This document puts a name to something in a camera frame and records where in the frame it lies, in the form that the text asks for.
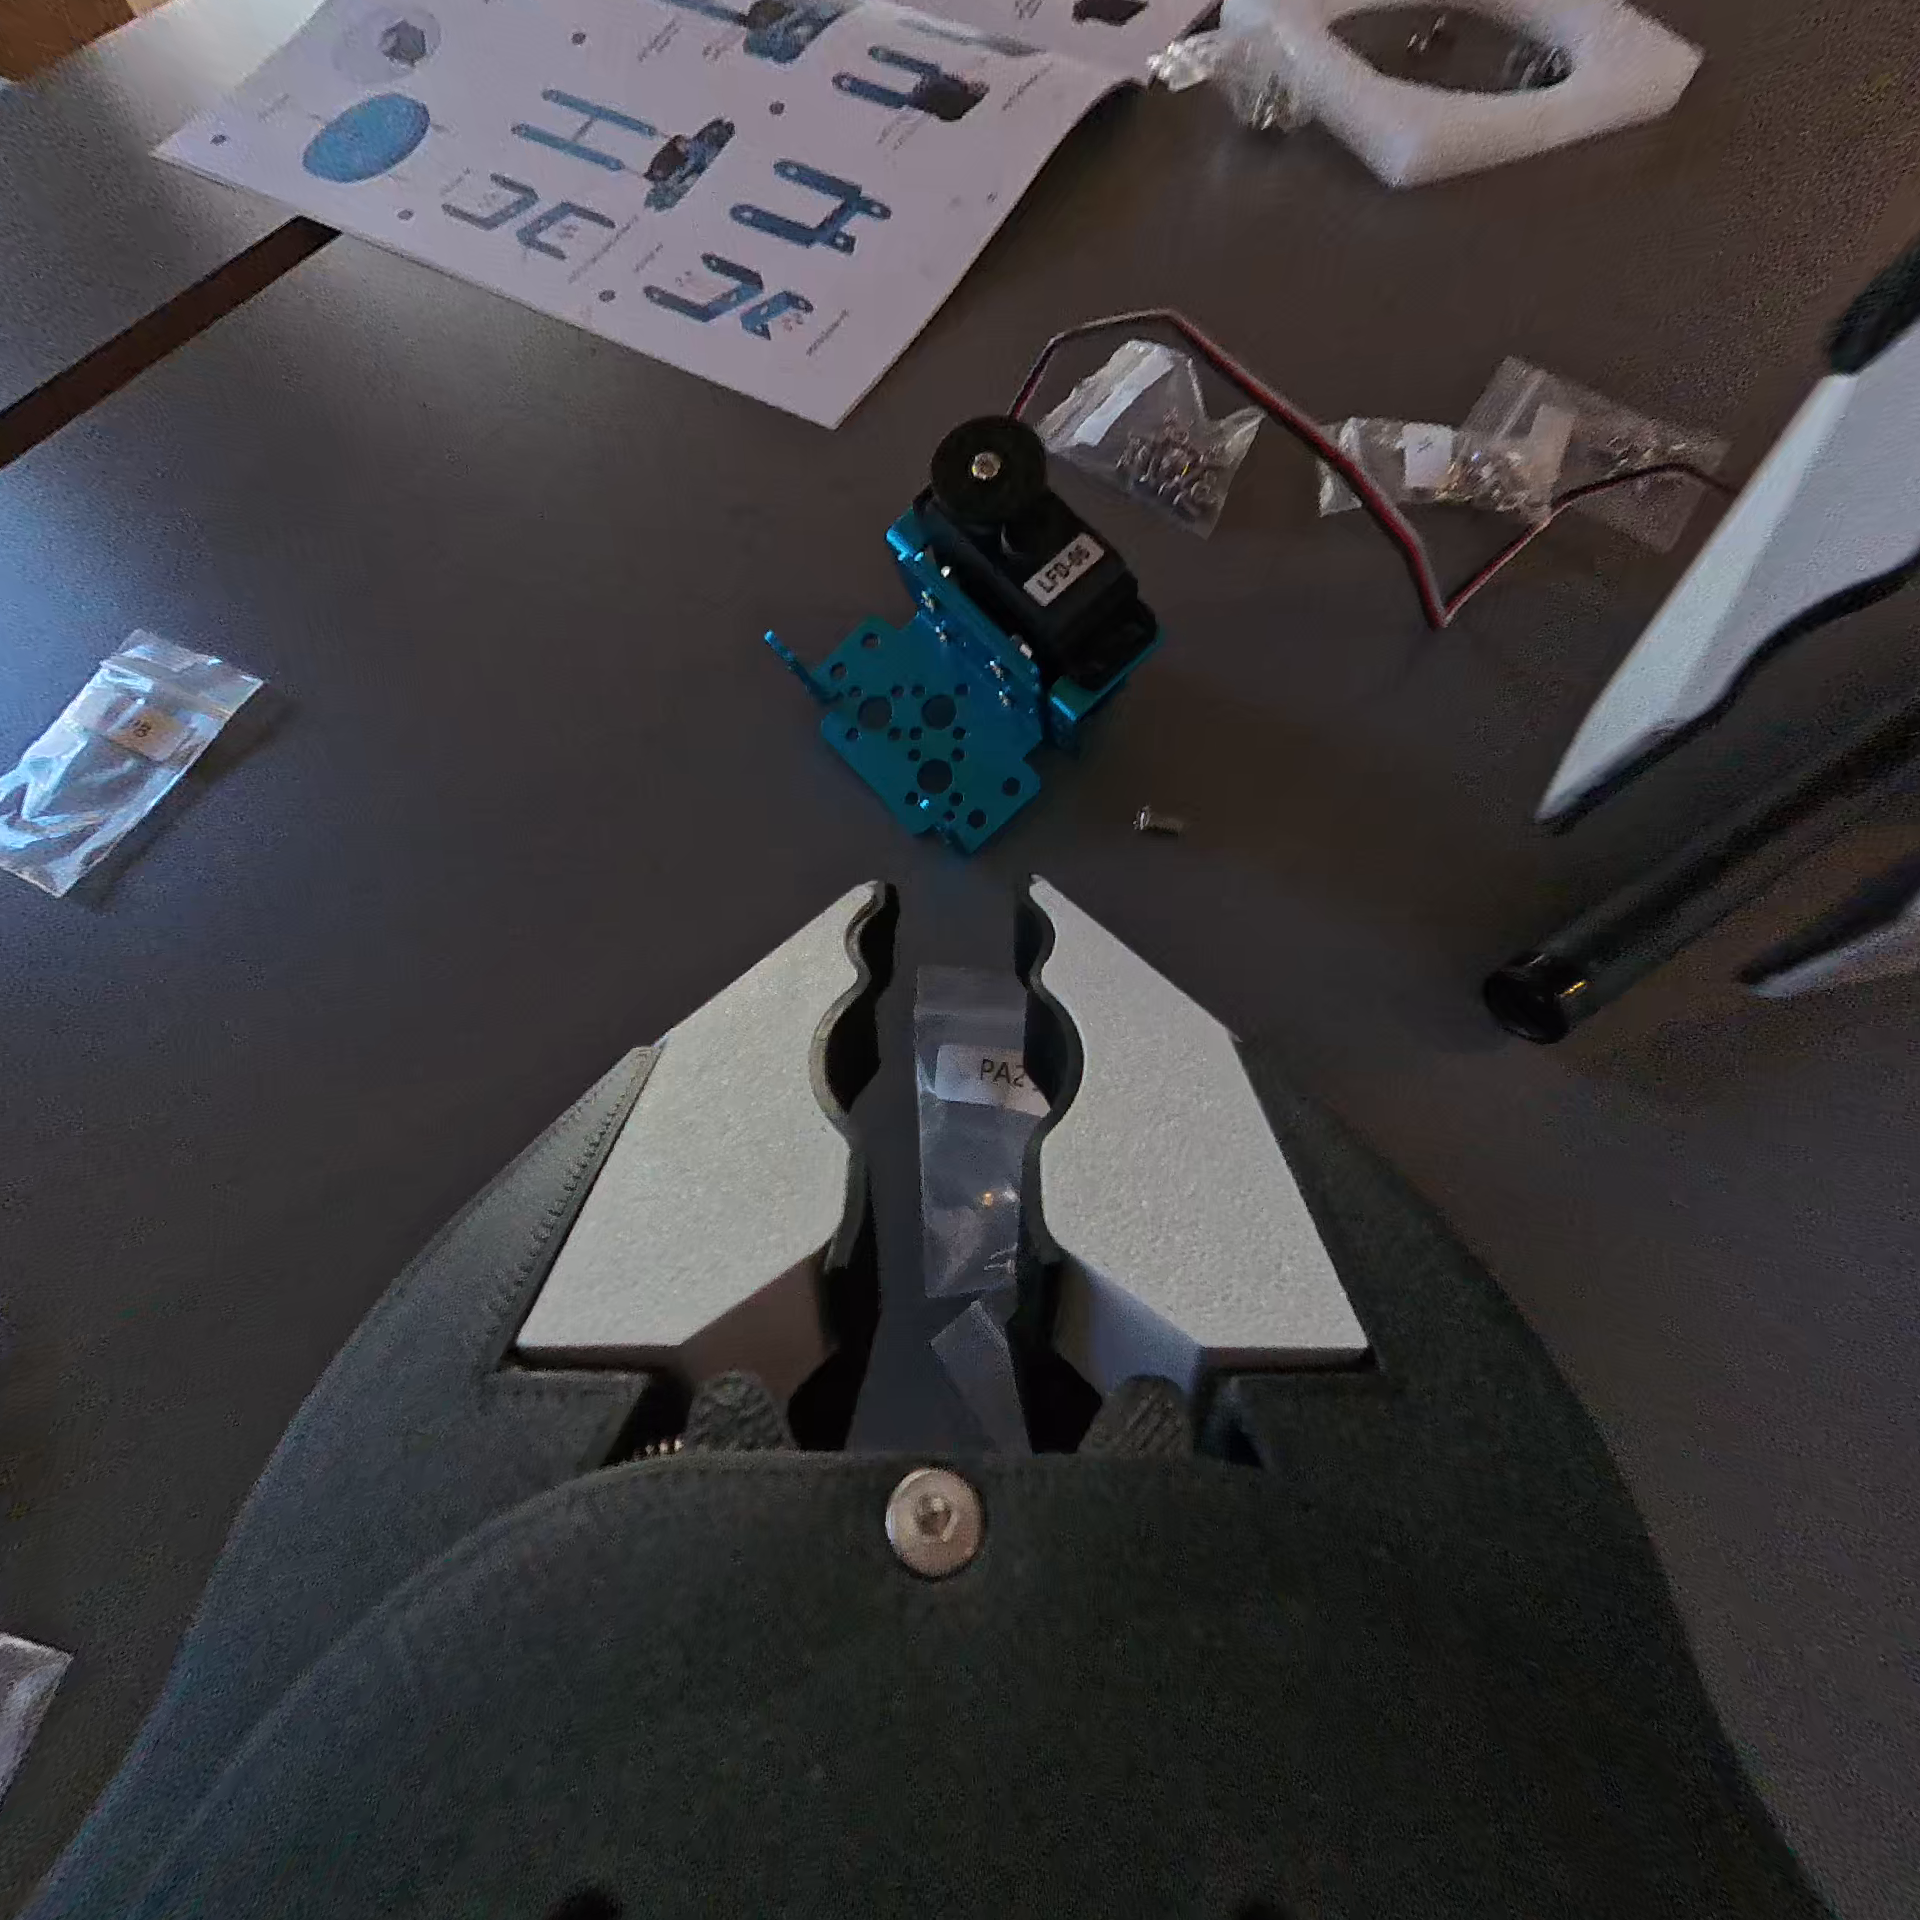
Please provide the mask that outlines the white square foam frame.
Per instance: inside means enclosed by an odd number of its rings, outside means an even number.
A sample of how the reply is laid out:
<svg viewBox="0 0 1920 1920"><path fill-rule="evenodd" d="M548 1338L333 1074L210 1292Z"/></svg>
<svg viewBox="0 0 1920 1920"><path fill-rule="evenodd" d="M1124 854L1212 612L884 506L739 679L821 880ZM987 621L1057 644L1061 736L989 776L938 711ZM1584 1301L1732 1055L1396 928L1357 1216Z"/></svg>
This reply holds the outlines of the white square foam frame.
<svg viewBox="0 0 1920 1920"><path fill-rule="evenodd" d="M1371 15L1480 21L1540 54L1546 84L1448 87L1420 61L1396 76L1365 58L1347 24ZM1619 2L1227 2L1220 28L1281 58L1302 117L1381 186L1437 186L1542 158L1664 119L1702 52L1660 19Z"/></svg>

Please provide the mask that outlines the white printed instruction manual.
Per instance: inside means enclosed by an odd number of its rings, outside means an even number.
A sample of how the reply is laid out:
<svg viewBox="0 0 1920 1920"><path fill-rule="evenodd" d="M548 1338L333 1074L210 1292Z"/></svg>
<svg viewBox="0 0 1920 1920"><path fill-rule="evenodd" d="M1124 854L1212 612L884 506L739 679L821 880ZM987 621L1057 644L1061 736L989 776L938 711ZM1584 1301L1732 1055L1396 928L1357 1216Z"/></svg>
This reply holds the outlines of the white printed instruction manual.
<svg viewBox="0 0 1920 1920"><path fill-rule="evenodd" d="M837 428L1210 12L323 5L154 155Z"/></svg>

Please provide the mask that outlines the crumpled clear parts bag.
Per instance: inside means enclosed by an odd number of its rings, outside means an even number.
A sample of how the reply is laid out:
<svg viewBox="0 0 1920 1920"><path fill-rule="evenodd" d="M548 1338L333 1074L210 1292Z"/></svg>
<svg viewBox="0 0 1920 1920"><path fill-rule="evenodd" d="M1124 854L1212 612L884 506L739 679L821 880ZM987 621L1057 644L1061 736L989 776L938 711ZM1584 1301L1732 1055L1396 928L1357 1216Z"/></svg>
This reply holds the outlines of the crumpled clear parts bag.
<svg viewBox="0 0 1920 1920"><path fill-rule="evenodd" d="M1469 475L1450 422L1348 416L1329 424L1341 456L1403 512L1469 506Z"/></svg>

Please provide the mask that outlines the black screwdriver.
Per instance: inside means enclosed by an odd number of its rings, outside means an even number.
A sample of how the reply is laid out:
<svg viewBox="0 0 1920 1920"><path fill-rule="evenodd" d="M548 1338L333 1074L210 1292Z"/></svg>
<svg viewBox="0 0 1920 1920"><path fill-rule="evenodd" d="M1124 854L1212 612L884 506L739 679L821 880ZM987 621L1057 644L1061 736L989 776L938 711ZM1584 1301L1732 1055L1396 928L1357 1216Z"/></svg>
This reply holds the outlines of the black screwdriver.
<svg viewBox="0 0 1920 1920"><path fill-rule="evenodd" d="M1481 981L1486 1013L1518 1040L1565 1040L1892 794L1915 754L1918 701L1907 700L1506 959Z"/></svg>

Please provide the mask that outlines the dark brown desk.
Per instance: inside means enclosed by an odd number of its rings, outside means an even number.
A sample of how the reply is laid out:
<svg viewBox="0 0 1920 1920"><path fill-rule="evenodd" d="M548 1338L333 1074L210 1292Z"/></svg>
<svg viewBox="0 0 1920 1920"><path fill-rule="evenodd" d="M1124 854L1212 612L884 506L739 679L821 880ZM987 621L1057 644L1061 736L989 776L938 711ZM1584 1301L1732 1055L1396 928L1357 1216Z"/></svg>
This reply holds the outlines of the dark brown desk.
<svg viewBox="0 0 1920 1920"><path fill-rule="evenodd" d="M109 892L5 878L5 1628L76 1658L6 1797L5 1916L434 1230L860 880L898 890L908 1043L918 967L1009 965L1026 872L1452 1216L1608 1430L1795 1851L1841 1914L1915 1916L1915 981L1737 986L1913 804L1563 1046L1480 1000L1897 698L1915 591L1563 837L1537 798L1685 557L1568 519L1430 636L1269 436L1208 542L1091 499L1168 643L987 854L900 834L761 644L892 612L932 443L1128 306L1321 416L1453 419L1513 351L1747 468L1915 232L1915 5L1669 15L1705 51L1672 119L1411 195L1214 95L1123 95L838 429L333 237L5 470L6 760L130 630L272 693Z"/></svg>

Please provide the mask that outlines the tiny crumpled clear bag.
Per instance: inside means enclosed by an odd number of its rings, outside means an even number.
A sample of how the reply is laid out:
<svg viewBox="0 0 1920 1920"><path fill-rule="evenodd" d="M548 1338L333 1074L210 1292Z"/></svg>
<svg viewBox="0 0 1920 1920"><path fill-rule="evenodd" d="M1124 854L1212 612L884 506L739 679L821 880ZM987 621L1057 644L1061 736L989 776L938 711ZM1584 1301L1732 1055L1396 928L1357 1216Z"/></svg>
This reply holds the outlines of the tiny crumpled clear bag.
<svg viewBox="0 0 1920 1920"><path fill-rule="evenodd" d="M1269 22L1224 22L1170 40L1147 61L1166 91L1210 87L1251 132L1291 135L1313 124L1305 76L1290 40Z"/></svg>

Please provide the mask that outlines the flat clear parts bag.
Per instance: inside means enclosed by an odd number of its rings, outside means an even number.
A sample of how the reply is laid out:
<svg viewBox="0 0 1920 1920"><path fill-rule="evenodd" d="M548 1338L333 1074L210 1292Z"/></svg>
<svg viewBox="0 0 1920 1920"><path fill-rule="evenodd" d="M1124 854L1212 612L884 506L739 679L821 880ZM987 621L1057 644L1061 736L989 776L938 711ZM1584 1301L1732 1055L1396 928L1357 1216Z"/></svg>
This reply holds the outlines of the flat clear parts bag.
<svg viewBox="0 0 1920 1920"><path fill-rule="evenodd" d="M1568 500L1666 552L1720 472L1726 439L1638 413L1508 355L1456 429L1448 500L1540 523Z"/></svg>

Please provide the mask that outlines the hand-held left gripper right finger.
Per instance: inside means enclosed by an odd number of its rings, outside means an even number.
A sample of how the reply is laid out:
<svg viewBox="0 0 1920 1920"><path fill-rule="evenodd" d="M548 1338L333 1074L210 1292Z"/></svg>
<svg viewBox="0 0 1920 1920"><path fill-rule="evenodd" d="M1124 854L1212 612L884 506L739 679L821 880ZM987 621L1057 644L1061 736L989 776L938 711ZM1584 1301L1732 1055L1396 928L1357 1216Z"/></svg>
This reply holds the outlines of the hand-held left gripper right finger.
<svg viewBox="0 0 1920 1920"><path fill-rule="evenodd" d="M1366 1335L1234 1034L1044 878L1072 1086L1038 1147L1052 1344L1092 1387L1333 1370Z"/></svg>

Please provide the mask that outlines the clear bag of screws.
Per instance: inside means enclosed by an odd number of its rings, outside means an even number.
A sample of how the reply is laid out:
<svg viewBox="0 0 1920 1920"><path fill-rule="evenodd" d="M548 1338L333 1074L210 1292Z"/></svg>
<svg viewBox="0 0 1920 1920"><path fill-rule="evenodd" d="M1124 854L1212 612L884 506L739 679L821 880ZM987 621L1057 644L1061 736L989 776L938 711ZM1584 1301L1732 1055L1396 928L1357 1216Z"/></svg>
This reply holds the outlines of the clear bag of screws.
<svg viewBox="0 0 1920 1920"><path fill-rule="evenodd" d="M1164 342L1128 341L1041 420L1046 455L1212 536L1264 416L1212 416L1195 365Z"/></svg>

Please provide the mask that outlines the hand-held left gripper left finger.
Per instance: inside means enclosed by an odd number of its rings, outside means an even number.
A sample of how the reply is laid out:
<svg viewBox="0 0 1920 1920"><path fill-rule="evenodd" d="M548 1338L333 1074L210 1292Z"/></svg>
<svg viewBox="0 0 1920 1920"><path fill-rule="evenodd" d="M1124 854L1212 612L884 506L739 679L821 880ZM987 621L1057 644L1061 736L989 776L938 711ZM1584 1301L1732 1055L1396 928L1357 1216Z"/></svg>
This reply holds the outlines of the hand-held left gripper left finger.
<svg viewBox="0 0 1920 1920"><path fill-rule="evenodd" d="M827 1052L889 903L860 882L661 1037L516 1350L837 1350L857 1179Z"/></svg>

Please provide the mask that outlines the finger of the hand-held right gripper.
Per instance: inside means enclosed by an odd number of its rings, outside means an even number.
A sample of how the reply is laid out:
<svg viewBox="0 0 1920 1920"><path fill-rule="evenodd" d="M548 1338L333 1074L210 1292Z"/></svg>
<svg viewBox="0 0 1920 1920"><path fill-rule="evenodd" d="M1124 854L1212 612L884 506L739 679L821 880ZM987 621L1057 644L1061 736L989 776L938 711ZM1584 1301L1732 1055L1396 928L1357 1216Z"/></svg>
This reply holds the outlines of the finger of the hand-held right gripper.
<svg viewBox="0 0 1920 1920"><path fill-rule="evenodd" d="M1739 974L1762 998L1795 998L1918 971L1918 875L1882 872L1756 956Z"/></svg>
<svg viewBox="0 0 1920 1920"><path fill-rule="evenodd" d="M1918 550L1918 322L1850 327L1573 734L1537 808L1568 826L1707 728L1790 638Z"/></svg>

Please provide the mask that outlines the blue metal bracket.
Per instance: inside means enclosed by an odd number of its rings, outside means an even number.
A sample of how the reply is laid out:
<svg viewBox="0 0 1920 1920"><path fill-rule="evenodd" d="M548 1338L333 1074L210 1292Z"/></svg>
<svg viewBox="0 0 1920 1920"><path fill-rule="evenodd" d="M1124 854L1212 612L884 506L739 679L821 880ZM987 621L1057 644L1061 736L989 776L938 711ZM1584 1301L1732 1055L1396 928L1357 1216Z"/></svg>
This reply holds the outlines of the blue metal bracket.
<svg viewBox="0 0 1920 1920"><path fill-rule="evenodd" d="M884 534L913 600L906 621L866 616L818 663L776 630L763 643L824 708L824 743L906 832L977 852L1038 798L1041 754L1078 752L1128 680L1058 734L1057 712L997 659L985 619L906 550L908 512Z"/></svg>

